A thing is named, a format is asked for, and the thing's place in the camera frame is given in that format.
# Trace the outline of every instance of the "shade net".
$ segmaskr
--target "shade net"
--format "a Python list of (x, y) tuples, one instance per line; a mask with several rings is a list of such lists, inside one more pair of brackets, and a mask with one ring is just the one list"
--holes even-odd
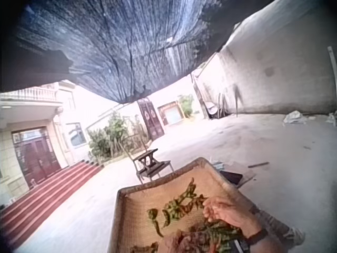
[(118, 103), (191, 73), (270, 0), (37, 0), (5, 45), (1, 91), (68, 79)]

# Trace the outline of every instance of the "balcony railing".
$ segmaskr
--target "balcony railing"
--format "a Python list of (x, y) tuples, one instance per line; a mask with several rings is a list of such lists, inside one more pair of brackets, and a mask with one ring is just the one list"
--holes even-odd
[(1, 100), (20, 100), (20, 101), (48, 101), (57, 102), (57, 89), (44, 87), (31, 87), (18, 91), (0, 93)]

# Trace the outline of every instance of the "red stairs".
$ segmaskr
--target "red stairs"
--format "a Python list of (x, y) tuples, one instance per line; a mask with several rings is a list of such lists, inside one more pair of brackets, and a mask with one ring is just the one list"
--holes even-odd
[(66, 199), (103, 166), (84, 160), (61, 170), (1, 211), (1, 230), (12, 248), (19, 247)]

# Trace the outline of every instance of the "concrete ground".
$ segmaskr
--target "concrete ground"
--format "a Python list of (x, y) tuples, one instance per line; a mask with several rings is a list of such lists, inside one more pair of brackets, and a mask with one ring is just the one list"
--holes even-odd
[[(306, 232), (292, 252), (335, 252), (337, 128), (325, 116), (283, 125), (284, 115), (239, 115), (170, 129), (154, 141), (159, 160), (175, 169), (197, 157), (254, 168), (241, 191), (260, 208)], [(17, 249), (34, 253), (106, 252), (117, 190), (139, 184), (128, 159), (110, 164), (66, 200)]]

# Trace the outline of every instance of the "hand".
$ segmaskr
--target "hand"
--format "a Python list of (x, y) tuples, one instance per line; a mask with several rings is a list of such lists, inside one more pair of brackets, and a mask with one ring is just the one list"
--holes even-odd
[(178, 230), (169, 236), (165, 236), (158, 245), (157, 253), (181, 253), (189, 245), (191, 237), (183, 237), (183, 233)]
[(241, 208), (230, 198), (211, 197), (205, 200), (204, 216), (211, 222), (221, 219), (242, 230), (244, 237), (249, 238), (258, 233), (262, 226), (249, 211)]

